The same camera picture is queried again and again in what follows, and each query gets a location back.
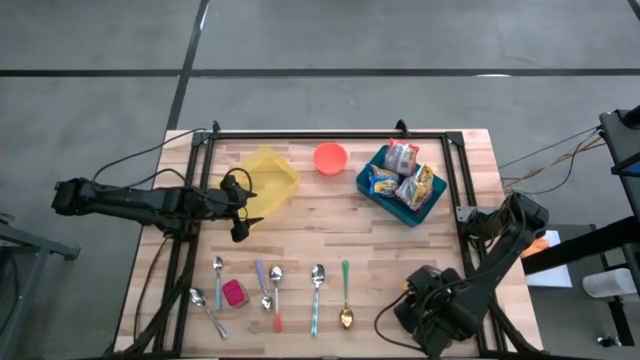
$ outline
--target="orange-handled spoon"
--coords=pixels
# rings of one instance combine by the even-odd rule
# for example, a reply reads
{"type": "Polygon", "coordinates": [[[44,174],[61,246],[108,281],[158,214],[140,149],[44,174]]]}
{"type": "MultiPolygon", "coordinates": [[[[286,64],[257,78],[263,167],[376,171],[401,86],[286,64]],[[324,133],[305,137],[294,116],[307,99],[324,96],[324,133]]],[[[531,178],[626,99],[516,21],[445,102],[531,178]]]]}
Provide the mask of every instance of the orange-handled spoon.
{"type": "Polygon", "coordinates": [[[272,266],[271,271],[269,271],[269,278],[275,287],[276,311],[273,318],[273,331],[275,332],[282,332],[282,319],[280,318],[280,305],[278,302],[278,285],[280,284],[283,275],[282,268],[277,265],[272,266]]]}

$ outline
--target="red bowl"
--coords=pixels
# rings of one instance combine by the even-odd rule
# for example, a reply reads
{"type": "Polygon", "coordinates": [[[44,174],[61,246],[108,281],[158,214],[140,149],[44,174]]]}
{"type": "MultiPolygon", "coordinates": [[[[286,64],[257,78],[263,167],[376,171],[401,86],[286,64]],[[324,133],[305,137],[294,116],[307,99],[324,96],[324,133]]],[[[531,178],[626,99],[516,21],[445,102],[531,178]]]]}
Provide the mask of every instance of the red bowl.
{"type": "Polygon", "coordinates": [[[339,173],[347,164],[347,152],[336,143],[324,143],[313,152],[313,165],[325,175],[339,173]]]}

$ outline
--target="silver spoon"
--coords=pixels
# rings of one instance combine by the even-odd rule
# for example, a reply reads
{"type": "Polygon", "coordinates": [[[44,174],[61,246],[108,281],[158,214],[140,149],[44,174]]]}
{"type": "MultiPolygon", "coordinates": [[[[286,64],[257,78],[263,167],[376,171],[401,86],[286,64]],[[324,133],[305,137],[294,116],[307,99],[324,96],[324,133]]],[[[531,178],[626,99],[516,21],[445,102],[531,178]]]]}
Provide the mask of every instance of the silver spoon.
{"type": "Polygon", "coordinates": [[[262,267],[262,261],[260,260],[256,260],[256,272],[258,273],[260,288],[262,289],[262,308],[266,311],[270,311],[273,299],[267,293],[267,280],[265,279],[264,268],[262,267]]]}
{"type": "Polygon", "coordinates": [[[222,309],[222,285],[220,284],[220,273],[224,268],[224,263],[220,256],[216,256],[215,260],[213,260],[213,268],[216,270],[216,304],[214,309],[219,311],[222,309]]]}
{"type": "Polygon", "coordinates": [[[204,307],[204,310],[207,312],[207,315],[209,315],[213,323],[216,325],[216,329],[218,329],[218,334],[220,334],[220,338],[222,340],[227,340],[229,338],[229,334],[227,333],[227,330],[225,330],[224,327],[222,327],[222,324],[220,324],[218,319],[216,319],[216,317],[213,316],[213,313],[211,312],[211,310],[209,310],[209,307],[207,306],[207,299],[205,299],[204,297],[204,291],[198,288],[191,288],[189,289],[189,295],[191,295],[192,303],[196,304],[197,306],[204,307]]]}
{"type": "Polygon", "coordinates": [[[311,317],[311,337],[318,336],[318,302],[320,297],[320,285],[324,282],[324,266],[316,264],[311,270],[311,282],[316,286],[313,297],[313,316],[311,317]]]}
{"type": "Polygon", "coordinates": [[[278,285],[282,280],[282,276],[284,273],[282,272],[282,268],[280,266],[271,267],[271,271],[269,271],[269,278],[275,285],[275,293],[276,293],[276,314],[273,318],[273,330],[275,332],[282,332],[282,319],[280,318],[280,306],[278,305],[278,285]]]}

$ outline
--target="chip bag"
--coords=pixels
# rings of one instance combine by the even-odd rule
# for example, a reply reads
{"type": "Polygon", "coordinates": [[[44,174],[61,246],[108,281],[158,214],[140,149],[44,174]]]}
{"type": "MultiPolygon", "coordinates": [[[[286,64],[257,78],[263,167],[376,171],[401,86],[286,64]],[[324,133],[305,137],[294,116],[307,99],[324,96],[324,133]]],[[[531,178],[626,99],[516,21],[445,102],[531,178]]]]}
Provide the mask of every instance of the chip bag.
{"type": "Polygon", "coordinates": [[[404,176],[411,176],[416,167],[419,147],[396,139],[389,139],[384,167],[404,176]]]}
{"type": "Polygon", "coordinates": [[[396,196],[416,211],[433,194],[433,170],[423,165],[415,174],[406,178],[396,190],[396,196]]]}
{"type": "Polygon", "coordinates": [[[400,175],[391,170],[379,168],[373,164],[367,166],[369,166],[369,180],[371,180],[369,193],[372,195],[377,194],[393,197],[394,191],[398,188],[400,175]]]}

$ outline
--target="wooden tabletop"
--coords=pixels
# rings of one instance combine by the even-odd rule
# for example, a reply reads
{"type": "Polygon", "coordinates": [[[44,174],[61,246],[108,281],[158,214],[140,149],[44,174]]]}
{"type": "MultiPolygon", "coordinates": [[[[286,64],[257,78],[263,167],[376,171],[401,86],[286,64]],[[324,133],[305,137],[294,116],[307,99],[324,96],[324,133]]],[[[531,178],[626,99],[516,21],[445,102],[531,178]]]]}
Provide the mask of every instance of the wooden tabletop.
{"type": "MultiPolygon", "coordinates": [[[[179,134],[167,132],[167,138],[179,134]]],[[[479,206],[499,206],[504,194],[487,130],[463,130],[469,166],[479,206]]],[[[216,315],[230,334],[222,341],[202,308],[190,305],[183,356],[207,357],[391,357],[421,356],[420,353],[389,344],[377,337],[373,320],[378,312],[402,293],[405,278],[420,266],[455,268],[461,275],[462,262],[452,214],[449,190],[437,202],[425,222],[409,228],[391,214],[361,195],[355,178],[365,164],[386,143],[383,140],[337,141],[349,154],[345,171],[334,177],[319,174],[311,158],[317,140],[233,140],[217,141],[214,148],[210,183],[237,166],[261,145],[273,147],[300,174],[295,194],[272,215],[251,230],[241,243],[233,243],[231,224],[226,221],[205,222],[200,233],[193,285],[205,290],[209,304],[215,298],[215,272],[212,261],[221,256],[225,262],[223,283],[237,279],[251,296],[243,308],[230,308],[223,299],[223,309],[216,315]],[[283,332],[272,330],[272,314],[260,306],[261,291],[254,261],[261,259],[268,269],[274,264],[284,270],[280,285],[283,332]],[[345,331],[338,323],[343,306],[341,262],[349,260],[350,307],[355,325],[345,331]],[[327,278],[320,289],[319,334],[310,336],[313,285],[310,279],[314,264],[323,264],[327,278]]],[[[174,168],[184,174],[191,135],[167,144],[160,157],[159,169],[174,168]]],[[[420,147],[418,163],[429,164],[445,181],[442,146],[436,140],[415,140],[420,147]]],[[[466,204],[458,156],[452,148],[462,203],[466,204]]],[[[180,180],[162,174],[156,187],[179,186],[180,180]]],[[[141,236],[124,312],[117,335],[116,350],[133,341],[133,318],[151,260],[163,241],[160,231],[146,227],[141,236]]],[[[142,305],[139,328],[147,324],[160,303],[170,246],[165,246],[142,305]]],[[[268,284],[269,291],[273,286],[268,284]]],[[[541,348],[529,291],[520,261],[516,262],[497,289],[498,302],[525,338],[541,348]]],[[[169,319],[173,334],[175,311],[169,319]]],[[[380,320],[380,330],[387,337],[414,344],[388,311],[380,320]]],[[[170,346],[172,337],[166,340],[170,346]]],[[[473,340],[455,342],[444,353],[449,356],[476,355],[473,340]]]]}

